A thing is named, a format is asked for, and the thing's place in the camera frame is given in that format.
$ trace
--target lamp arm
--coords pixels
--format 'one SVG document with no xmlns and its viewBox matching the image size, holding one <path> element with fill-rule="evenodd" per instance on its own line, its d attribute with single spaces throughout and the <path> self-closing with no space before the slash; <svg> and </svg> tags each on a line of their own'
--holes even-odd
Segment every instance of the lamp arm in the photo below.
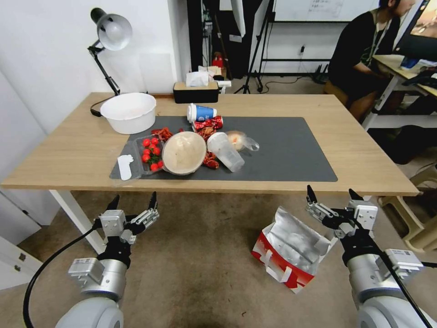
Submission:
<svg viewBox="0 0 437 328">
<path fill-rule="evenodd" d="M 97 65 L 99 66 L 101 72 L 103 73 L 106 82 L 108 82 L 109 86 L 111 87 L 112 91 L 114 91 L 115 95 L 118 96 L 120 94 L 120 87 L 115 83 L 114 79 L 106 73 L 105 69 L 102 66 L 102 63 L 100 63 L 100 60 L 98 58 L 98 54 L 105 50 L 104 47 L 98 48 L 97 45 L 99 44 L 99 40 L 94 42 L 90 47 L 88 47 L 88 51 L 90 52 L 91 56 L 96 61 Z"/>
</svg>

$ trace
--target desk lamp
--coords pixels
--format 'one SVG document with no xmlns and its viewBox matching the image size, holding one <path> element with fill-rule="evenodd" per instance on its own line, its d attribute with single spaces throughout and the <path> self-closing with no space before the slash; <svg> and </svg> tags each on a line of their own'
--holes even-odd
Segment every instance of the desk lamp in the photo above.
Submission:
<svg viewBox="0 0 437 328">
<path fill-rule="evenodd" d="M 105 49 L 117 51 L 127 46 L 132 37 L 131 24 L 123 16 L 107 14 L 100 8 L 91 10 L 91 19 L 97 25 L 97 36 L 99 39 L 88 48 L 88 51 L 96 61 L 109 86 L 115 95 L 118 96 L 120 88 L 114 79 L 108 76 L 97 55 Z"/>
</svg>

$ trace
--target cherry tomato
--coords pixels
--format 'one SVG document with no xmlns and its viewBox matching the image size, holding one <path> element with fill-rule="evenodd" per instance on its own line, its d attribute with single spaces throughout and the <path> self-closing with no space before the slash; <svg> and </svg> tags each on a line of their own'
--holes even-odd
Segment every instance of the cherry tomato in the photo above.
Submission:
<svg viewBox="0 0 437 328">
<path fill-rule="evenodd" d="M 144 154 L 144 155 L 141 157 L 141 159 L 142 159 L 143 162 L 147 163 L 147 162 L 150 160 L 150 156 Z"/>
</svg>

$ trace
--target whiteboard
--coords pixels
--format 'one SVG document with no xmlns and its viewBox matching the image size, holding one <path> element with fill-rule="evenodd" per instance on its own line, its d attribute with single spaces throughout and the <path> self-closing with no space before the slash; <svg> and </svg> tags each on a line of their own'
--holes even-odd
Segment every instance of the whiteboard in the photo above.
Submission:
<svg viewBox="0 0 437 328">
<path fill-rule="evenodd" d="M 275 0 L 275 21 L 351 21 L 379 0 Z"/>
</svg>

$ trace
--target lanyard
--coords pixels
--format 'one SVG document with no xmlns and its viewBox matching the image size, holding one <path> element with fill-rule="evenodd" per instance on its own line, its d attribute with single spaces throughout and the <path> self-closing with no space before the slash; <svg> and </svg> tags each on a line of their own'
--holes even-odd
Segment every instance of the lanyard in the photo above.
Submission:
<svg viewBox="0 0 437 328">
<path fill-rule="evenodd" d="M 378 33 L 379 33 L 379 31 L 377 30 L 377 26 L 378 25 L 376 24 L 376 26 L 375 26 L 375 34 L 373 35 L 372 48 L 370 50 L 370 55 L 369 55 L 369 61 L 368 61 L 366 66 L 369 67 L 370 64 L 372 63 L 373 55 L 375 55 L 376 52 L 378 51 L 382 39 L 384 38 L 384 36 L 386 35 L 388 29 L 390 28 L 390 24 L 391 24 L 391 20 L 386 24 L 386 27 L 384 27 L 384 31 L 382 31 L 381 37 L 379 38 L 378 43 L 375 45 L 376 37 L 378 36 Z"/>
</svg>

